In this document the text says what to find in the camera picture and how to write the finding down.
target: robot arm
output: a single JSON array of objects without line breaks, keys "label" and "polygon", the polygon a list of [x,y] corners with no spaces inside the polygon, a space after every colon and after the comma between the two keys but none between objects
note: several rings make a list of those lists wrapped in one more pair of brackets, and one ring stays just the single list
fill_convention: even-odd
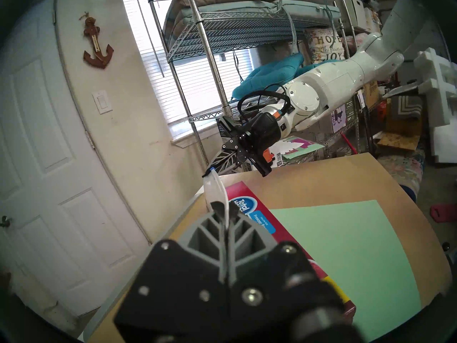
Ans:
[{"label": "robot arm", "polygon": [[[402,53],[413,43],[428,13],[419,0],[397,0],[382,34],[370,34],[354,56],[347,60],[322,64],[278,89],[284,92],[280,101],[264,107],[242,127],[235,127],[227,118],[220,124],[232,139],[223,149],[237,155],[237,163],[251,159],[263,176],[271,168],[263,152],[287,137],[292,128],[305,130],[346,103],[360,88],[374,79],[386,79],[403,63]],[[269,95],[256,91],[247,97]]]}]

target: window sill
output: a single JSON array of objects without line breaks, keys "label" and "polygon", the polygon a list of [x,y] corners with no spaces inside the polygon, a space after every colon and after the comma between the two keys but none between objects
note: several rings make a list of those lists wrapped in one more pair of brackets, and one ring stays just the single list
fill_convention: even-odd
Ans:
[{"label": "window sill", "polygon": [[[215,120],[210,123],[206,123],[200,127],[197,127],[197,130],[201,140],[207,139],[210,136],[219,133],[218,125],[216,124]],[[175,136],[171,143],[175,146],[186,148],[192,144],[196,144],[197,139],[195,138],[192,129],[190,129],[189,131],[183,134]]]}]

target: window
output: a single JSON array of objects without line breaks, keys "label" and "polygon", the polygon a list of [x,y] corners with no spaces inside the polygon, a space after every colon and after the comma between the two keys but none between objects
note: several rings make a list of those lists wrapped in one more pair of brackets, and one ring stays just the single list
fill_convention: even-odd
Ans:
[{"label": "window", "polygon": [[[144,67],[146,68],[151,85],[157,96],[159,105],[162,108],[162,112],[169,125],[173,138],[176,139],[189,134],[191,127],[187,121],[184,106],[177,91],[173,76],[171,75],[170,67],[166,61],[165,52],[160,41],[157,27],[154,23],[154,17],[148,0],[123,1],[130,26],[143,59]],[[159,21],[162,23],[165,21],[170,3],[171,0],[154,2]],[[160,65],[155,58],[148,32],[151,36],[152,44],[154,45]],[[239,61],[239,72],[241,76],[245,78],[253,70],[249,50],[237,50],[236,56]],[[233,61],[233,53],[228,52],[216,55],[215,59],[227,95],[227,100],[230,100],[233,89],[240,84],[239,75]],[[202,112],[221,104],[208,60],[205,56],[176,61],[175,68],[192,114]],[[211,123],[214,123],[214,121],[203,121],[196,123],[196,125],[198,128],[204,128]]]}]

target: door hinge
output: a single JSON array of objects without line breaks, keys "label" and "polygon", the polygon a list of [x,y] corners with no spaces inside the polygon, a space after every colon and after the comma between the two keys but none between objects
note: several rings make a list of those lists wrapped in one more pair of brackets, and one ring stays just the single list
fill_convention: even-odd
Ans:
[{"label": "door hinge", "polygon": [[89,143],[91,144],[92,148],[95,150],[94,141],[92,140],[91,135],[87,132],[87,130],[86,130],[86,136],[87,136],[87,139],[89,140]]}]

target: light switch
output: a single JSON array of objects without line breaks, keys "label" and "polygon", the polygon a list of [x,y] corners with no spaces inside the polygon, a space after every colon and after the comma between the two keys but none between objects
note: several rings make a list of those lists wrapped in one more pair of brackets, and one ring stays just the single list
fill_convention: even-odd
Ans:
[{"label": "light switch", "polygon": [[112,111],[111,103],[108,100],[108,94],[105,90],[92,93],[94,102],[97,105],[97,109],[100,114]]}]

